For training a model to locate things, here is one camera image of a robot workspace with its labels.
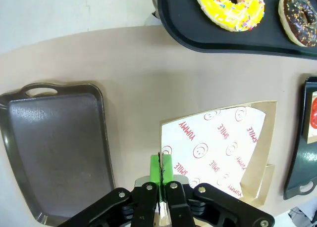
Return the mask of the person's right gloved hand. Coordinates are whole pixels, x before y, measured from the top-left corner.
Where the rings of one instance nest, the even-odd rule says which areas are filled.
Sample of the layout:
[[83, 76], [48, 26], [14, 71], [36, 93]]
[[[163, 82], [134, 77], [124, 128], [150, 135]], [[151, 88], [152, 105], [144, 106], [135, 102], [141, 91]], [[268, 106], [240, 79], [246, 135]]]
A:
[[158, 11], [158, 0], [152, 0], [152, 2], [153, 2], [153, 6], [154, 6], [154, 8], [155, 8], [154, 16], [155, 16], [157, 19], [160, 19], [159, 11]]

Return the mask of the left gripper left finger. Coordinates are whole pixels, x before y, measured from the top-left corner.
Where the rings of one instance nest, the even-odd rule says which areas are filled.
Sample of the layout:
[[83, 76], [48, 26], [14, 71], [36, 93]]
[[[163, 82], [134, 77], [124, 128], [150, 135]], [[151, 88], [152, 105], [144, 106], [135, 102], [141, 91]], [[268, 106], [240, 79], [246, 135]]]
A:
[[138, 178], [132, 191], [115, 188], [60, 226], [153, 227], [159, 203], [160, 172], [160, 156], [152, 155], [150, 174]]

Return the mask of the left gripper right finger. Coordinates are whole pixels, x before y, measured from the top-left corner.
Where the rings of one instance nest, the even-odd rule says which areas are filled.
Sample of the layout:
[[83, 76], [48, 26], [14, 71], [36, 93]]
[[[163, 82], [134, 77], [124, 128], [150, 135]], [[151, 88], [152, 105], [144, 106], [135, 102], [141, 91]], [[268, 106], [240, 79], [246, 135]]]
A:
[[272, 227], [275, 219], [207, 183], [190, 187], [173, 175], [171, 155], [161, 156], [161, 184], [173, 227], [194, 227], [195, 220], [212, 227]]

